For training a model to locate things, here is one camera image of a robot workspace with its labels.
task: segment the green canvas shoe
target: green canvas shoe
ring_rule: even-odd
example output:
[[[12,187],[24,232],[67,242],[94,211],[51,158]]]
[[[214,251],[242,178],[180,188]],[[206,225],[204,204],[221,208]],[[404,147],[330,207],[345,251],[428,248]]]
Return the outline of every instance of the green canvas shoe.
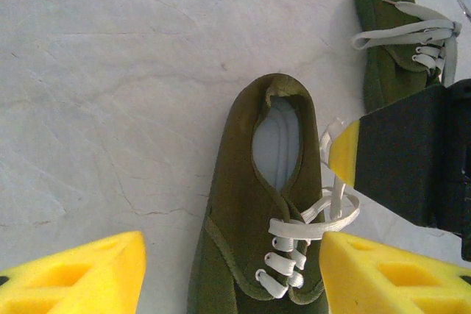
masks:
[[[442,72],[442,82],[453,84],[460,23],[414,0],[355,0],[355,6],[365,32],[352,45],[368,49],[367,112],[440,83]]]
[[[337,189],[321,188],[308,91],[283,74],[245,88],[222,135],[188,313],[327,314],[316,240],[359,211],[356,199],[354,212],[325,222],[319,213],[335,204],[332,194],[341,197],[343,188]]]

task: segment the gray floor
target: gray floor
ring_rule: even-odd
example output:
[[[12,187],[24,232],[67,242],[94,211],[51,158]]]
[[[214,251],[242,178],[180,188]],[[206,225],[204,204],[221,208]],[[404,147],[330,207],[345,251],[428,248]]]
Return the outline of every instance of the gray floor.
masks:
[[[417,2],[463,23],[457,79],[470,77],[471,23],[456,1]],[[0,28],[0,268],[140,229],[139,313],[185,312],[219,138],[243,87],[298,78],[319,131],[364,114],[353,0],[0,0]],[[464,265],[457,237],[362,201],[348,232]]]

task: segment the shoelace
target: shoelace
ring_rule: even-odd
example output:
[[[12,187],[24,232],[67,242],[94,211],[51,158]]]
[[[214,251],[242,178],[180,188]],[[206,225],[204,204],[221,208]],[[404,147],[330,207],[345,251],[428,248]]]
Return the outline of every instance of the shoelace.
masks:
[[[340,120],[334,120],[325,130],[320,140],[321,161],[327,165],[328,145],[335,140],[344,130]],[[308,246],[312,240],[321,240],[324,232],[339,231],[351,224],[360,213],[360,201],[354,195],[345,193],[345,183],[337,176],[333,188],[323,188],[322,198],[301,213],[303,222],[290,220],[285,223],[276,218],[270,220],[269,233],[274,235],[272,245],[278,251],[289,254],[289,258],[277,253],[269,252],[265,255],[265,264],[279,274],[288,277],[288,286],[281,285],[276,279],[267,274],[263,269],[258,269],[255,278],[273,297],[282,298],[290,286],[301,288],[304,277],[295,268],[303,270],[306,256],[297,250],[299,240],[305,240]],[[342,217],[341,199],[345,195],[353,205],[353,211]],[[310,224],[327,206],[330,205],[331,221]]]
[[[418,17],[422,21],[393,29],[359,33],[353,36],[352,47],[367,49],[374,46],[420,43],[421,46],[416,47],[417,54],[412,60],[426,66],[429,74],[433,69],[439,68],[443,73],[445,86],[453,84],[458,51],[456,38],[461,31],[461,24],[415,3],[383,1],[393,4],[402,13]]]

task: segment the table surface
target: table surface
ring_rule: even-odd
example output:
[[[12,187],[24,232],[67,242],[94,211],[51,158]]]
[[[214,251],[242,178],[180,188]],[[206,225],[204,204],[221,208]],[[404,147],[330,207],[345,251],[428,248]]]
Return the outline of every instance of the table surface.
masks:
[[[458,3],[417,3],[463,23],[456,76],[470,77]],[[353,0],[0,0],[0,26],[0,268],[139,229],[139,313],[185,312],[219,139],[242,88],[271,72],[298,78],[319,131],[364,114]],[[362,201],[347,232],[465,265],[456,236]]]

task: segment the white marble surface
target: white marble surface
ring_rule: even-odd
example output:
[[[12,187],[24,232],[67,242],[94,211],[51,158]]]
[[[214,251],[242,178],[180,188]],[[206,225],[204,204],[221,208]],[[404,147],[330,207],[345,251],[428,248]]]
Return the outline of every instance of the white marble surface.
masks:
[[[463,22],[457,78],[470,77],[458,4],[417,2]],[[321,130],[364,112],[353,0],[0,0],[0,27],[0,268],[140,229],[139,313],[185,312],[220,134],[244,86],[295,76]],[[348,231],[464,264],[458,238],[369,199]]]

